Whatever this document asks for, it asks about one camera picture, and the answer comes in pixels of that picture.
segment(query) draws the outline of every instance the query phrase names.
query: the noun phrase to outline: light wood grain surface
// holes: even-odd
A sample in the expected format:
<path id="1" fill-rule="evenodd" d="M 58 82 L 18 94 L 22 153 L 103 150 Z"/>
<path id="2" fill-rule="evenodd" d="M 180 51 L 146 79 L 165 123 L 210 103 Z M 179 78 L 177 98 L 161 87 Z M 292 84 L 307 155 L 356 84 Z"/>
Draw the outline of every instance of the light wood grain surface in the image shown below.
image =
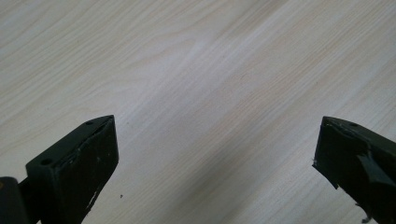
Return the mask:
<path id="1" fill-rule="evenodd" d="M 85 224 L 360 223 L 311 164 L 322 116 L 396 141 L 396 2 L 3 0 L 0 78 L 0 175 L 115 115 Z"/>

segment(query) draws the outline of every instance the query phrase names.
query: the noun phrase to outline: table surface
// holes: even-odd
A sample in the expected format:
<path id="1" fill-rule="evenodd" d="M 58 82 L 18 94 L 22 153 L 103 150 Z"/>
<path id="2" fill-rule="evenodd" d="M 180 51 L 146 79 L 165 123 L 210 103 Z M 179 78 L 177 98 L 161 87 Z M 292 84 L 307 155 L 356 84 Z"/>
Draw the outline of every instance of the table surface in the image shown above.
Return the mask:
<path id="1" fill-rule="evenodd" d="M 311 165 L 323 116 L 396 140 L 396 2 L 4 0 L 0 78 L 0 175 L 115 115 L 85 224 L 360 223 Z"/>

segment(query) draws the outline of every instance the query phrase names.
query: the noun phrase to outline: wood grain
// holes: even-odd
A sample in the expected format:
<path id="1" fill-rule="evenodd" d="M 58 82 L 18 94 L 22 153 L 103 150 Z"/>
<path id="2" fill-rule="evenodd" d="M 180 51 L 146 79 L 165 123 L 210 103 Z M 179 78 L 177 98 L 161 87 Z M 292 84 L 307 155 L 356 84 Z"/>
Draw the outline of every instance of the wood grain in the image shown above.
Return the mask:
<path id="1" fill-rule="evenodd" d="M 5 0 L 0 78 L 0 175 L 115 115 L 86 224 L 360 223 L 311 164 L 322 116 L 396 141 L 396 2 Z"/>

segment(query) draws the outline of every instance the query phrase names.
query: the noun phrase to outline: wooden table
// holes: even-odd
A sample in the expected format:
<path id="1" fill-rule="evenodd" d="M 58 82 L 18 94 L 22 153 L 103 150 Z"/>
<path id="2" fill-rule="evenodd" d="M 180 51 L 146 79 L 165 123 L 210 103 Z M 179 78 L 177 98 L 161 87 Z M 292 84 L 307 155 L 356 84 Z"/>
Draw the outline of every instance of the wooden table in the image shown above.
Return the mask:
<path id="1" fill-rule="evenodd" d="M 115 115 L 85 224 L 360 223 L 311 165 L 323 116 L 396 141 L 396 2 L 5 0 L 0 78 L 0 175 Z"/>

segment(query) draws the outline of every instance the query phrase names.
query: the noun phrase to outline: black plastic part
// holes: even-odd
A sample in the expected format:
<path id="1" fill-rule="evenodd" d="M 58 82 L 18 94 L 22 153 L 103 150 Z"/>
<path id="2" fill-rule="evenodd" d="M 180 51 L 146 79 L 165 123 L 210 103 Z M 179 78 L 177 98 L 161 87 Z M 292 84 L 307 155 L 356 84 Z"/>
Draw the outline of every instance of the black plastic part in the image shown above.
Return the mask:
<path id="1" fill-rule="evenodd" d="M 30 224 L 16 179 L 0 177 L 0 199 L 1 224 Z"/>
<path id="2" fill-rule="evenodd" d="M 26 164 L 30 219 L 80 224 L 119 161 L 113 116 L 85 122 Z"/>
<path id="3" fill-rule="evenodd" d="M 378 223 L 396 223 L 396 143 L 360 125 L 324 117 L 314 165 Z"/>

